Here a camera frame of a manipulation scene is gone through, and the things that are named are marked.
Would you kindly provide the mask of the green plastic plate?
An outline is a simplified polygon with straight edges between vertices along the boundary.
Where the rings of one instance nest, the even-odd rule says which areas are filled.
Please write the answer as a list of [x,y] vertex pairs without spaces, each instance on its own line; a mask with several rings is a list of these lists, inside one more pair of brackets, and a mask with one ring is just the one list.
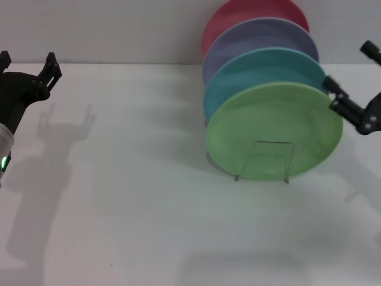
[[277,181],[285,177],[289,145],[254,141],[293,142],[289,177],[318,166],[332,155],[343,135],[343,119],[329,109],[331,98],[308,85],[275,82],[246,89],[229,98],[207,126],[207,150],[220,168],[241,178]]

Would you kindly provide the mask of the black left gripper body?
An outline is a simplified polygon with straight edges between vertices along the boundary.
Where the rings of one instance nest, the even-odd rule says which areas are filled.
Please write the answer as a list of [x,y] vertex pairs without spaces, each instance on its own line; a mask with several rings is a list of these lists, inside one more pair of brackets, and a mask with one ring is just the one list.
[[49,89],[37,76],[6,72],[0,77],[0,123],[15,132],[26,108],[49,98]]

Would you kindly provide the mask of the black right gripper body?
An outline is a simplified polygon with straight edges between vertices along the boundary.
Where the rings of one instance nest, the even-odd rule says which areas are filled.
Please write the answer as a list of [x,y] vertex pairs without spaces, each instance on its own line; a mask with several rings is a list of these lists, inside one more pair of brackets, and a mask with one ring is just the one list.
[[378,131],[381,131],[381,92],[367,104],[358,126],[358,132],[361,135]]

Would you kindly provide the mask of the red plastic plate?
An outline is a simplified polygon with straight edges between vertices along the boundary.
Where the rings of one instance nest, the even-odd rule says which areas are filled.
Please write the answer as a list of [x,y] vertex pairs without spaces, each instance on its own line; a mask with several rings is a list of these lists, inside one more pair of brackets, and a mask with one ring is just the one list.
[[206,56],[213,42],[227,29],[260,17],[283,18],[310,31],[304,12],[293,0],[228,0],[211,16],[204,29],[202,55]]

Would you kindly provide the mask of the light blue plastic plate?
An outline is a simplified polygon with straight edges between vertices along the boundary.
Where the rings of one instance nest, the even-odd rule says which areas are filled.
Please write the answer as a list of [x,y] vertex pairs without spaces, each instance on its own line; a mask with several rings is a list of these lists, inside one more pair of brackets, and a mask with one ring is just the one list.
[[321,90],[326,73],[310,56],[290,48],[271,47],[244,53],[224,64],[208,81],[204,114],[213,114],[232,96],[271,82],[296,82]]

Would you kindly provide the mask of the purple plastic plate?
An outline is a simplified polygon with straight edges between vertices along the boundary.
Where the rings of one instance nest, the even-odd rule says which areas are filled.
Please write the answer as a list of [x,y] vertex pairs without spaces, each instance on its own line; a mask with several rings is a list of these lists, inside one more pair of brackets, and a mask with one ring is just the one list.
[[202,64],[204,85],[207,86],[228,61],[244,53],[270,47],[294,49],[319,61],[315,42],[300,25],[276,17],[250,19],[227,29],[211,44]]

